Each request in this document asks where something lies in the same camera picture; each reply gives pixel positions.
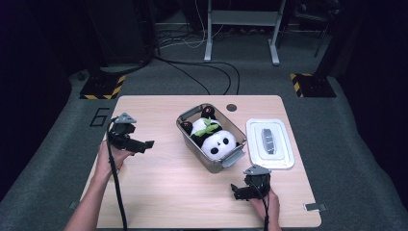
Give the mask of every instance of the person's hand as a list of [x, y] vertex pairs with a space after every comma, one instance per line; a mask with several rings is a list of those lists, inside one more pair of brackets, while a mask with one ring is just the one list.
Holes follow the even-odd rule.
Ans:
[[[262, 199], [249, 199], [249, 201], [251, 202], [252, 206], [255, 208], [257, 214], [261, 217], [261, 219], [264, 219], [266, 211]], [[272, 189], [270, 189], [269, 194], [265, 196], [265, 202], [268, 205], [269, 215], [268, 230], [269, 231], [281, 230], [279, 226], [279, 211], [280, 211], [279, 197], [275, 194], [275, 192]]]
[[[102, 141], [99, 146], [98, 151], [98, 159], [96, 161], [96, 169], [94, 176], [95, 177], [105, 177], [111, 176], [112, 168], [109, 162], [109, 152], [108, 152], [108, 143], [106, 141]], [[135, 155], [135, 152], [127, 151], [127, 150], [119, 150], [111, 145], [112, 156], [114, 157], [116, 169], [119, 169], [122, 165], [124, 160], [130, 156]]]

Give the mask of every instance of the panda face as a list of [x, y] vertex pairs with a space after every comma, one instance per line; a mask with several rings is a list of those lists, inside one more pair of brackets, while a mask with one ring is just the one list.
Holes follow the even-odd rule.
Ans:
[[218, 160], [224, 157], [236, 146], [237, 142], [235, 137], [230, 132], [221, 130], [207, 138], [203, 142], [201, 150], [207, 154], [209, 158]]

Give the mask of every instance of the container lid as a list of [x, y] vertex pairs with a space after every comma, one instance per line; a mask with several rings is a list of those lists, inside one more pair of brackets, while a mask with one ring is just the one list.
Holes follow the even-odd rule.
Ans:
[[285, 124], [276, 118], [251, 118], [246, 122], [249, 155], [253, 165], [288, 169], [294, 165]]

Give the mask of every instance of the wooden table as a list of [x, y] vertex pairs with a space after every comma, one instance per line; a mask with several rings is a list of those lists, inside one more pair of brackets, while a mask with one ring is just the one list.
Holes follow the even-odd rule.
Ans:
[[[280, 198], [282, 227], [317, 227], [318, 212], [307, 212], [314, 203], [282, 99], [275, 95], [174, 95], [122, 96], [113, 116], [127, 113], [137, 120], [132, 139], [155, 141], [152, 149], [125, 160], [118, 177], [130, 228], [262, 228], [263, 222], [248, 201], [236, 200], [230, 184], [244, 187], [243, 171], [252, 166], [245, 155], [231, 167], [210, 173], [188, 150], [176, 126], [177, 117], [202, 103], [213, 104], [244, 133], [250, 118], [281, 119], [289, 134], [294, 166], [274, 170], [270, 183]], [[228, 104], [237, 110], [229, 112]], [[121, 228], [113, 178], [102, 203], [99, 228]]]

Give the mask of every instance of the panda plush toy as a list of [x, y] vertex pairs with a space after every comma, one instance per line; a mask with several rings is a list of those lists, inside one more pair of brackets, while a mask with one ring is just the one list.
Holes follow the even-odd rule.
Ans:
[[230, 132], [222, 129], [212, 106], [206, 106], [197, 121], [184, 121], [180, 125], [212, 160], [219, 160], [239, 145]]

